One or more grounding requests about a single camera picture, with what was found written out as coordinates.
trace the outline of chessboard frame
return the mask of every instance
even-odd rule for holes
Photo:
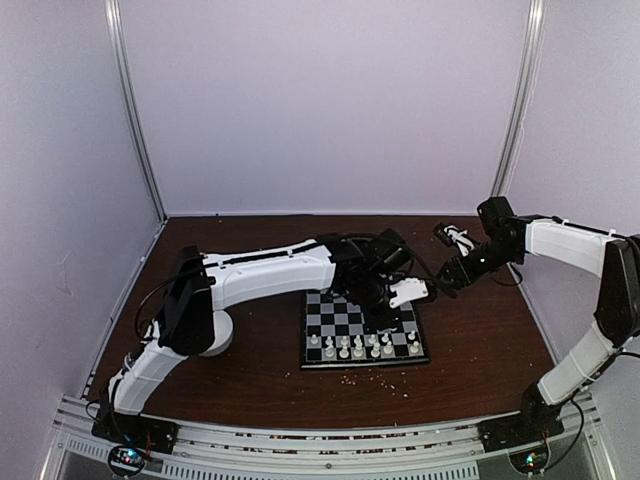
[[[428,364],[431,363],[431,354],[429,352],[429,346],[427,344],[427,338],[424,333],[424,329],[422,327],[422,321],[420,318],[420,313],[418,309],[411,305],[411,312],[414,315],[415,323],[416,323],[416,333],[420,339],[420,346],[422,349],[422,354],[418,356],[412,357],[394,357],[394,358],[383,358],[382,356],[377,359],[373,358],[363,358],[363,359],[339,359],[337,354],[339,350],[339,345],[336,346],[336,359],[330,362],[326,361],[317,361],[314,363],[310,363],[306,359],[307,352],[307,294],[323,294],[319,291],[309,290],[304,291],[301,294],[301,315],[300,315],[300,369],[301,370],[335,370],[335,369],[347,369],[347,368],[363,368],[363,367],[401,367],[406,365],[418,365],[418,364]],[[381,330],[378,335],[382,335],[385,330]]]

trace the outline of chessboard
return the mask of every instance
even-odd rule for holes
[[[360,307],[340,296],[305,292],[301,325],[302,369],[429,363],[417,310],[400,307],[397,327],[366,332]]]

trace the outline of aluminum frame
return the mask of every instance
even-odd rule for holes
[[[144,140],[142,132],[142,124],[140,122],[140,114],[133,93],[133,83],[131,81],[131,71],[129,69],[129,60],[127,58],[127,49],[122,28],[122,19],[120,17],[120,1],[105,0],[105,10],[107,14],[107,25],[109,27],[109,36],[113,46],[113,53],[116,58],[116,66],[118,67],[118,75],[120,78],[120,86],[122,87],[122,96],[124,99],[125,111],[127,114],[127,122],[133,139],[133,145],[138,158],[138,163],[142,170],[144,183],[147,191],[151,196],[153,207],[159,222],[164,222],[168,217],[162,203],[160,191],[156,177],[153,174],[151,161],[149,160],[149,152],[147,144]]]
[[[578,397],[584,410],[584,434],[599,478],[615,480],[601,419],[590,394]],[[60,474],[67,452],[104,461],[112,444],[91,436],[92,421],[85,413],[86,402],[64,397],[54,420],[54,433],[40,480],[54,480]],[[172,455],[154,454],[160,463],[150,465],[150,476],[168,479],[294,478],[410,479],[446,478],[446,472],[462,472],[459,478],[479,478],[477,462],[504,456],[506,450],[485,453],[478,438],[477,423],[487,418],[386,428],[342,430],[293,430],[233,427],[186,422],[179,426]],[[562,410],[562,435],[576,434],[580,417],[568,405]],[[520,451],[535,444],[518,447]]]
[[[536,66],[540,53],[542,38],[542,25],[544,20],[544,0],[531,0],[529,6],[529,21],[525,33],[524,47],[522,50],[522,62],[520,74],[516,86],[516,94],[511,110],[511,118],[507,135],[502,148],[502,155],[498,170],[491,189],[491,196],[504,195],[509,187],[510,175],[513,170],[516,149],[521,138],[524,114],[531,98],[533,81],[536,75]]]

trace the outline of wooden table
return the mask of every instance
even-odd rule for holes
[[[392,227],[437,271],[456,253],[431,234],[441,221],[484,238],[479,221],[471,217],[171,219],[118,320],[90,397],[95,398],[136,346],[132,327],[136,307],[146,292],[169,275],[183,246],[233,253],[288,245],[321,233],[378,233]],[[498,275],[511,281],[506,271]],[[552,367],[520,291],[484,278],[456,300],[441,295],[435,303],[419,307],[431,364],[301,371],[300,295],[279,295],[230,308],[235,338],[229,350],[219,357],[194,357],[182,363],[151,396],[145,413],[256,427],[430,423],[516,410],[525,388]],[[159,296],[148,306],[152,314]]]

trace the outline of white robotic arm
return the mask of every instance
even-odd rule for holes
[[[192,355],[222,353],[233,338],[233,322],[224,310],[241,302],[285,292],[333,290],[360,304],[374,329],[390,326],[402,304],[425,298],[430,290],[424,280],[394,278],[410,258],[402,245],[395,232],[387,231],[373,240],[329,236],[241,254],[183,252],[177,276],[196,263],[201,268],[167,287],[143,347],[129,354],[110,380],[109,408],[137,415],[178,364]]]
[[[480,424],[485,449],[491,451],[526,438],[539,440],[540,432],[561,428],[556,417],[562,405],[596,381],[622,347],[640,334],[640,238],[557,217],[517,217],[504,197],[487,200],[478,213],[491,240],[475,242],[471,250],[460,248],[459,238],[444,225],[434,232],[461,250],[438,274],[453,289],[467,287],[506,263],[523,263],[525,254],[553,258],[601,279],[595,320],[566,358],[525,392],[517,421]]]

